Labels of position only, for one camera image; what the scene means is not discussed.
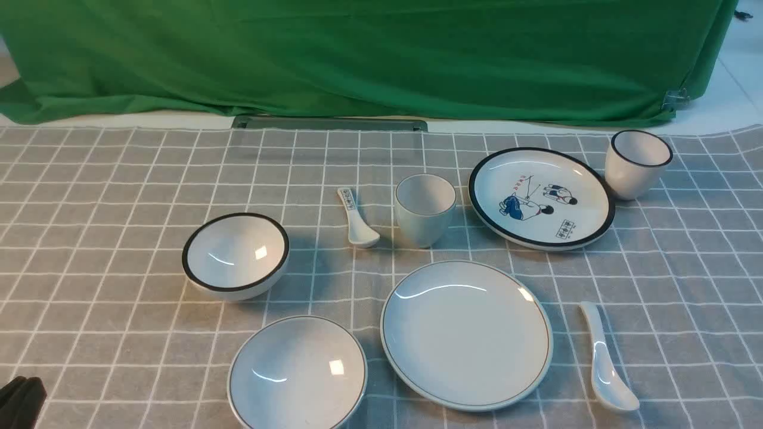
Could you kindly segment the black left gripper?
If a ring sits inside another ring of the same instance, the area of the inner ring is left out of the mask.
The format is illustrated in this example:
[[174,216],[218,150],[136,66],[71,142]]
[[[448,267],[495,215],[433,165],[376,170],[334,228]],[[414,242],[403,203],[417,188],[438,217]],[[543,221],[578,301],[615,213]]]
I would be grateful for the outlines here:
[[34,428],[45,399],[40,377],[15,377],[1,389],[1,427]]

